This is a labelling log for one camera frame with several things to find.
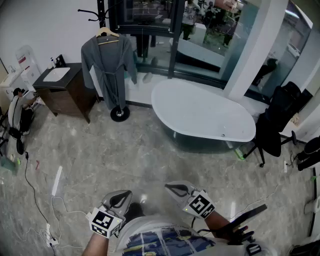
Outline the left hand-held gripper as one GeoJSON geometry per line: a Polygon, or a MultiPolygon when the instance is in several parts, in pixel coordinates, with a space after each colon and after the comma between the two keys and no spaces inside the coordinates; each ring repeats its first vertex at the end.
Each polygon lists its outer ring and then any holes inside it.
{"type": "Polygon", "coordinates": [[[92,232],[109,239],[125,224],[133,193],[131,190],[117,190],[105,195],[99,207],[86,214],[92,232]]]}

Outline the grey bathrobe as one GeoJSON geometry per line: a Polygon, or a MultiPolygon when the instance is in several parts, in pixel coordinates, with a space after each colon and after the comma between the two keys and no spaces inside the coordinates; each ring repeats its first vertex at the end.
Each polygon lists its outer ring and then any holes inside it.
{"type": "Polygon", "coordinates": [[[126,36],[93,36],[80,50],[84,85],[94,89],[90,70],[94,70],[97,84],[107,108],[126,106],[125,72],[137,84],[137,69],[130,39],[126,36]]]}

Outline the person's right forearm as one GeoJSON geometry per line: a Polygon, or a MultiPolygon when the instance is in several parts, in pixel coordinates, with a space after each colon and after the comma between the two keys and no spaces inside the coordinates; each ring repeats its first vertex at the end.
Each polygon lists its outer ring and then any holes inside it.
{"type": "MultiPolygon", "coordinates": [[[[210,215],[204,220],[209,230],[219,230],[224,226],[228,225],[230,222],[225,219],[216,211],[212,211],[210,215]]],[[[212,232],[215,238],[230,240],[230,236],[227,233],[221,234],[212,232]]]]}

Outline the person's left forearm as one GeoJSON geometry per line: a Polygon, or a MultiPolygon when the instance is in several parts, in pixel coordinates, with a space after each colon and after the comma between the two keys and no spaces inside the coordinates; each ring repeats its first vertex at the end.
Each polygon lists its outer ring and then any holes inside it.
{"type": "Polygon", "coordinates": [[[109,239],[93,233],[81,256],[107,256],[109,239]]]}

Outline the white flat strip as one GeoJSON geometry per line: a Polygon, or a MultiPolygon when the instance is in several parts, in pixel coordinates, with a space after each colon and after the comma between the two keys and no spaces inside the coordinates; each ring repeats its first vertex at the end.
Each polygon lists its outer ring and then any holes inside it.
{"type": "Polygon", "coordinates": [[[57,190],[58,190],[58,187],[59,187],[59,182],[60,182],[60,178],[61,178],[62,172],[63,172],[63,167],[60,165],[58,167],[57,172],[56,172],[56,176],[55,176],[54,183],[53,183],[53,186],[52,186],[51,195],[53,197],[55,197],[56,194],[57,194],[57,190]]]}

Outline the black chest-mounted device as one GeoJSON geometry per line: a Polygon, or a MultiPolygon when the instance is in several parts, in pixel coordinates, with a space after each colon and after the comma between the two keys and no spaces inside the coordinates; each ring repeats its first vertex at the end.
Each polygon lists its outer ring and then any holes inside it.
{"type": "Polygon", "coordinates": [[[254,231],[249,231],[248,223],[267,209],[266,204],[262,204],[248,212],[243,213],[234,221],[218,229],[215,234],[219,238],[227,238],[229,245],[241,245],[244,242],[254,242],[254,231]]]}

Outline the white power strip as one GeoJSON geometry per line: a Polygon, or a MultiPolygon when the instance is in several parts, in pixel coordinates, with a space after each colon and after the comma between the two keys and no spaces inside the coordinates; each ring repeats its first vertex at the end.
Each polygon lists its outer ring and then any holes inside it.
{"type": "Polygon", "coordinates": [[[60,242],[59,237],[51,234],[49,223],[46,224],[45,241],[47,246],[53,247],[53,248],[55,248],[60,242]]]}

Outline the white oval bathtub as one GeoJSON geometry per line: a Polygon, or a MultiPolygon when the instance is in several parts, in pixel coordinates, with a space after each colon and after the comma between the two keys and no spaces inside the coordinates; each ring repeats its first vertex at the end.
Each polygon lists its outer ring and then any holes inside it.
{"type": "Polygon", "coordinates": [[[256,123],[243,106],[183,80],[159,82],[151,104],[166,135],[186,152],[227,153],[256,135],[256,123]]]}

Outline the black coat stand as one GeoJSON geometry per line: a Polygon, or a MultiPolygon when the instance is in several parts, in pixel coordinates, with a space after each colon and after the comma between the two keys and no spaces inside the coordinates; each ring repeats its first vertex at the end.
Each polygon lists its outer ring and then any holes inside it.
{"type": "MultiPolygon", "coordinates": [[[[109,17],[107,17],[107,13],[109,12],[109,10],[115,8],[122,2],[123,0],[115,0],[115,4],[113,4],[107,10],[105,10],[105,0],[97,0],[97,12],[94,12],[91,10],[85,10],[85,9],[78,9],[77,11],[82,13],[90,13],[97,16],[97,19],[89,18],[88,21],[99,22],[99,28],[102,28],[102,27],[106,27],[106,19],[109,19],[109,17]]],[[[100,37],[103,37],[103,36],[111,36],[111,35],[107,35],[106,33],[103,33],[102,36],[100,37]]],[[[127,120],[129,116],[130,116],[129,108],[127,106],[124,106],[123,108],[121,108],[119,104],[117,104],[116,107],[114,107],[110,112],[111,119],[118,123],[127,120]]]]}

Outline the dark wooden vanity cabinet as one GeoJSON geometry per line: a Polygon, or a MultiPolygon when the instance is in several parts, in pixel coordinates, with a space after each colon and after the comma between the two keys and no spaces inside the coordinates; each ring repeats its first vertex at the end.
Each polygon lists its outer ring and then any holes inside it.
{"type": "Polygon", "coordinates": [[[89,113],[97,100],[96,91],[86,88],[81,63],[67,63],[66,67],[70,70],[61,80],[44,82],[43,79],[53,70],[47,69],[33,87],[55,116],[63,114],[83,118],[90,123],[89,113]]]}

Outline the black stool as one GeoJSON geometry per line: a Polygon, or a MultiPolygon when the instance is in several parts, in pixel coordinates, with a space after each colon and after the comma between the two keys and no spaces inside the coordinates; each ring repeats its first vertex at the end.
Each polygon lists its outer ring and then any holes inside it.
{"type": "Polygon", "coordinates": [[[297,168],[299,171],[310,168],[320,162],[320,136],[311,139],[303,151],[297,155],[297,168]]]}

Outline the white sink basin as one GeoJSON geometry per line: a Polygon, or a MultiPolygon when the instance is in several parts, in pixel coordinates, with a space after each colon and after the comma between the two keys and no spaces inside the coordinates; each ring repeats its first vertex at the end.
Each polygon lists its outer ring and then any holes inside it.
{"type": "Polygon", "coordinates": [[[44,82],[58,82],[60,81],[70,70],[69,67],[59,67],[51,70],[47,76],[43,79],[44,82]]]}

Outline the white appliance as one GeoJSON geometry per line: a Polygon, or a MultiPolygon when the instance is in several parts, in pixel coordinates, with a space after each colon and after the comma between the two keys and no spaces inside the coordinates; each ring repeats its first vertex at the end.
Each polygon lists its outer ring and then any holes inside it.
{"type": "Polygon", "coordinates": [[[23,93],[28,90],[26,84],[24,83],[21,77],[22,72],[22,69],[18,69],[16,72],[8,74],[6,78],[0,83],[0,92],[4,93],[4,95],[10,101],[14,97],[13,91],[16,88],[20,88],[23,93]]]}

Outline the white water dispenser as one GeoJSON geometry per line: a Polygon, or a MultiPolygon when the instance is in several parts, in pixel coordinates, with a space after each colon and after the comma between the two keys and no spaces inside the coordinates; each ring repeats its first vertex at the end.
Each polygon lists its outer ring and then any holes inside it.
{"type": "Polygon", "coordinates": [[[41,73],[33,52],[29,45],[23,45],[15,52],[16,59],[22,70],[20,74],[23,82],[29,91],[35,92],[33,85],[40,77],[41,73]]]}

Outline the black window frame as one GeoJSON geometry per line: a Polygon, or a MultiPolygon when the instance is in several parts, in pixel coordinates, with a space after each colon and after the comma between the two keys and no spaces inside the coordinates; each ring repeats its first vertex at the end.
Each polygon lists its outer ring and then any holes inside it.
{"type": "Polygon", "coordinates": [[[257,7],[247,0],[107,0],[109,25],[129,38],[140,73],[224,89],[257,7]]]}

